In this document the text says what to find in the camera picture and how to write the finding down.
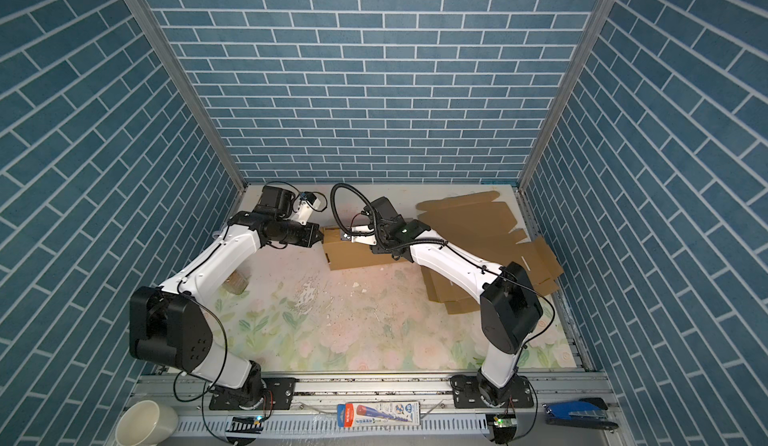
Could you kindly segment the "controller board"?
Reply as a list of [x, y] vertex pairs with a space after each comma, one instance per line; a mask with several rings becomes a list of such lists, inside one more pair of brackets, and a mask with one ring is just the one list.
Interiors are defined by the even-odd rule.
[[518, 420], [514, 414], [486, 414], [485, 419], [491, 442], [504, 445], [514, 440], [518, 429]]
[[235, 416], [225, 430], [225, 437], [231, 444], [249, 444], [263, 430], [262, 416]]

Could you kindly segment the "blue stapler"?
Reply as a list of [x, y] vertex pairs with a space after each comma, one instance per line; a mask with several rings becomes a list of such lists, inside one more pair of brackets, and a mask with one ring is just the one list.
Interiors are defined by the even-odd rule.
[[608, 405], [599, 397], [546, 404], [544, 411], [549, 425], [602, 431], [619, 428], [616, 422], [608, 419]]

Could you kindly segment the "aluminium rail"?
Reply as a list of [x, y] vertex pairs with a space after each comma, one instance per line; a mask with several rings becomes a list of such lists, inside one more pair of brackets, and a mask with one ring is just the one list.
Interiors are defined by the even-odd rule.
[[[613, 432], [598, 431], [597, 438], [609, 445], [631, 445], [633, 439], [626, 418], [605, 374], [581, 370], [526, 371], [530, 381], [534, 406], [532, 408], [457, 409], [449, 379], [467, 371], [438, 371], [420, 373], [374, 373], [371, 371], [343, 373], [275, 372], [266, 377], [294, 377], [295, 393], [289, 410], [212, 411], [208, 405], [213, 394], [205, 399], [198, 395], [203, 382], [172, 374], [143, 375], [139, 378], [128, 404], [153, 400], [172, 407], [179, 416], [176, 438], [205, 438], [215, 444], [227, 440], [225, 430], [235, 416], [262, 416], [264, 430], [249, 444], [267, 440], [318, 441], [363, 437], [488, 435], [486, 414], [512, 413], [523, 431], [533, 432], [544, 427], [557, 437], [574, 432], [574, 427], [546, 423], [546, 404], [599, 397], [608, 405], [607, 416], [619, 428]], [[337, 406], [347, 402], [418, 402], [421, 412], [419, 426], [379, 426], [341, 428], [337, 425]]]

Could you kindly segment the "right controller board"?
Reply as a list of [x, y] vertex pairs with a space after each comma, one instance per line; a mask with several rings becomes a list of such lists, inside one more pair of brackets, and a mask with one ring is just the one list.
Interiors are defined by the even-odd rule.
[[486, 414], [485, 419], [491, 442], [504, 445], [514, 440], [518, 429], [518, 420], [514, 414]]

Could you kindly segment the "left controller board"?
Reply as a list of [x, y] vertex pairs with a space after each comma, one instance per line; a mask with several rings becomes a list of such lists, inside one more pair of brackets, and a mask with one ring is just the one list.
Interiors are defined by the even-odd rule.
[[235, 416], [225, 430], [225, 437], [231, 444], [249, 444], [263, 430], [262, 416]]

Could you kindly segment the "brown cardboard box stack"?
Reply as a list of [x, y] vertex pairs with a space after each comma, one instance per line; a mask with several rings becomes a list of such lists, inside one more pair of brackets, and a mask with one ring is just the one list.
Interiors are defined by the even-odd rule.
[[528, 237], [523, 222], [500, 196], [486, 191], [424, 201], [416, 205], [418, 219], [474, 256], [503, 266], [510, 262], [523, 266], [537, 292], [554, 293], [562, 266], [543, 238]]

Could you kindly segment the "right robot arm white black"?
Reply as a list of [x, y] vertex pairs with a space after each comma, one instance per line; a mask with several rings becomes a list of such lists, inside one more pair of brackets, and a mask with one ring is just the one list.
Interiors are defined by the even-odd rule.
[[486, 191], [425, 201], [413, 220], [405, 220], [389, 199], [380, 197], [363, 209], [368, 226], [352, 232], [372, 253], [427, 268], [479, 305], [489, 346], [477, 381], [490, 406], [511, 402], [521, 350], [543, 314], [525, 266], [503, 246], [517, 221], [499, 196]]

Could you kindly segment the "white bowl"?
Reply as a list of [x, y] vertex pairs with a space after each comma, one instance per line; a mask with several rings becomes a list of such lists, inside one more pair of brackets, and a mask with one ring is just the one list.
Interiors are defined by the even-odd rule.
[[158, 445], [170, 438], [178, 425], [179, 416], [172, 407], [143, 400], [120, 418], [115, 441], [122, 446]]

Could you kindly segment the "small jar with lid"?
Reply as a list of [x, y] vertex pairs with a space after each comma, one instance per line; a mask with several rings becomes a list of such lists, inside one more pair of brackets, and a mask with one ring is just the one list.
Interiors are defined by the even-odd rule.
[[234, 270], [223, 282], [223, 289], [232, 295], [242, 295], [249, 284], [249, 279], [239, 270]]

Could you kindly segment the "toothpaste package red blue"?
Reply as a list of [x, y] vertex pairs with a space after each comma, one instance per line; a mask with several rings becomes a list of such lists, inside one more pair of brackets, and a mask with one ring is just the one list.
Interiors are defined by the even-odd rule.
[[418, 402], [347, 402], [337, 406], [337, 425], [341, 428], [379, 426], [419, 426]]

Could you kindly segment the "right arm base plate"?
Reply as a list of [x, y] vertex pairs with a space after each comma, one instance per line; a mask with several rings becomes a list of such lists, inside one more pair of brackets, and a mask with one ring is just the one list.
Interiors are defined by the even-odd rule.
[[532, 387], [525, 376], [514, 375], [505, 386], [498, 387], [478, 371], [474, 374], [454, 375], [449, 379], [449, 385], [457, 409], [534, 406]]

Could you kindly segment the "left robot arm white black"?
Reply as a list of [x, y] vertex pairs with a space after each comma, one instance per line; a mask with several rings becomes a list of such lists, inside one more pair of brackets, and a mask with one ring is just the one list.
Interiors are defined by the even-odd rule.
[[140, 287], [129, 301], [129, 353], [208, 382], [208, 391], [235, 409], [264, 406], [269, 395], [258, 363], [214, 340], [211, 320], [218, 291], [250, 256], [264, 246], [310, 248], [322, 240], [315, 212], [327, 208], [320, 192], [285, 182], [263, 187], [256, 206], [228, 219], [198, 257], [156, 287]]

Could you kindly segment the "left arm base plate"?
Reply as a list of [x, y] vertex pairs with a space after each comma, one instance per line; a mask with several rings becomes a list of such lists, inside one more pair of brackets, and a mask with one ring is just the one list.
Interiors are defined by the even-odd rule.
[[216, 386], [208, 407], [212, 411], [289, 410], [296, 384], [294, 377], [262, 377], [260, 389], [253, 398], [244, 390]]

